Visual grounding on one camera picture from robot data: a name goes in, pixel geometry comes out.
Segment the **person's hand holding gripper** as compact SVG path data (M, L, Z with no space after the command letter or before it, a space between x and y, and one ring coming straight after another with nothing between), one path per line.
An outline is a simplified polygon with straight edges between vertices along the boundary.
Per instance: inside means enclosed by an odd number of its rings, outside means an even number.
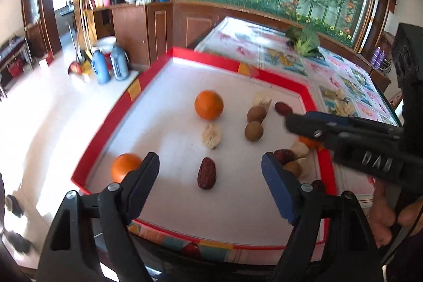
M402 227L411 227L418 218L422 209L422 200L408 205L399 215L388 206L386 185L383 181L376 180L373 204L369 211L369 225L371 227L377 248L388 245L392 240L390 227L398 223Z

